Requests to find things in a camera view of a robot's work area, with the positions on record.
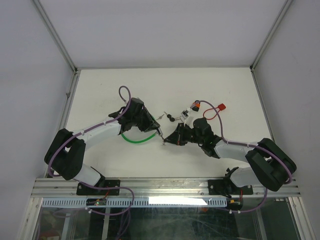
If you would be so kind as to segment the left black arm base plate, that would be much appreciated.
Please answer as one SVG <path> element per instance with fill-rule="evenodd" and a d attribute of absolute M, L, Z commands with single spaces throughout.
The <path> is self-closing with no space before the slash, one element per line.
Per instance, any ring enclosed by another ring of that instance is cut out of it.
<path fill-rule="evenodd" d="M 91 186 L 86 183 L 78 183 L 76 195 L 77 196 L 118 196 L 120 190 L 118 187 L 121 186 L 121 181 L 119 179 L 104 179 L 99 180 L 97 185 Z"/>

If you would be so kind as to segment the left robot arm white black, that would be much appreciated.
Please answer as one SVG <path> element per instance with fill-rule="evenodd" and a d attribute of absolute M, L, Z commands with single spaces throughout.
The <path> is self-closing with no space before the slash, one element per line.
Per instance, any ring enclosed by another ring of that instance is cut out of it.
<path fill-rule="evenodd" d="M 93 194 L 103 192 L 105 177 L 84 163 L 85 151 L 107 138 L 119 136 L 137 127 L 141 132 L 155 132 L 162 136 L 161 126 L 139 98 L 131 98 L 126 106 L 110 113 L 93 126 L 77 132 L 63 128 L 55 135 L 44 162 L 65 180 L 83 183 Z"/>

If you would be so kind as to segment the green cable bike lock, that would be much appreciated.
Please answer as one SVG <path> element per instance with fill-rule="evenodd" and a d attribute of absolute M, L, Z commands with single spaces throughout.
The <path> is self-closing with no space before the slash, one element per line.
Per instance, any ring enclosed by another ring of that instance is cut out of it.
<path fill-rule="evenodd" d="M 138 140 L 130 139 L 124 133 L 121 134 L 121 137 L 123 138 L 124 141 L 126 141 L 126 142 L 128 142 L 130 144 L 139 145 L 139 144 L 143 144 L 143 143 L 146 143 L 146 142 L 150 141 L 156 135 L 158 135 L 157 131 L 155 131 L 154 133 L 150 134 L 148 137 L 145 137 L 145 138 L 142 138 L 142 139 L 138 139 Z"/>

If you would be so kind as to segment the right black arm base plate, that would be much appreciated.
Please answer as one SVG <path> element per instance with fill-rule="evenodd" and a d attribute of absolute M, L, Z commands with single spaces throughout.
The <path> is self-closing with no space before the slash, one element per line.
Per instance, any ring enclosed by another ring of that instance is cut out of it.
<path fill-rule="evenodd" d="M 237 187 L 231 181 L 221 179 L 209 179 L 207 181 L 209 195 L 221 195 L 230 198 L 233 195 L 253 195 L 251 186 Z"/>

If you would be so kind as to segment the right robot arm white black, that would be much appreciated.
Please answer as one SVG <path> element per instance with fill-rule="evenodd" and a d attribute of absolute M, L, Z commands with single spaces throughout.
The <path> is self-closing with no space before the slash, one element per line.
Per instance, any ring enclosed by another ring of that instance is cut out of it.
<path fill-rule="evenodd" d="M 223 178 L 223 187 L 230 194 L 256 184 L 276 192 L 289 183 L 297 170 L 294 161 L 271 139 L 263 138 L 257 143 L 228 141 L 214 134 L 205 118 L 194 120 L 192 127 L 179 123 L 164 141 L 177 146 L 197 144 L 208 157 L 248 163 L 249 167 L 230 169 Z"/>

